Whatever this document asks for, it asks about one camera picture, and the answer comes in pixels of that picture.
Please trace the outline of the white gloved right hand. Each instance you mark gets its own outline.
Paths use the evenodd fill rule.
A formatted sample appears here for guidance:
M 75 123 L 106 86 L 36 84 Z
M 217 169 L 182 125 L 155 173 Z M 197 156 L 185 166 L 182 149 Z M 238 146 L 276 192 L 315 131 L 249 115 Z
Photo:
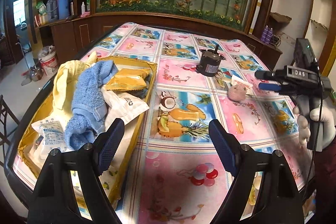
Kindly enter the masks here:
M 306 143 L 311 136 L 310 123 L 299 110 L 298 106 L 293 108 L 295 115 L 298 115 L 298 142 L 301 147 L 306 147 Z M 319 124 L 319 135 L 322 136 L 323 151 L 327 149 L 335 150 L 335 106 L 318 106 L 310 111 L 310 122 Z

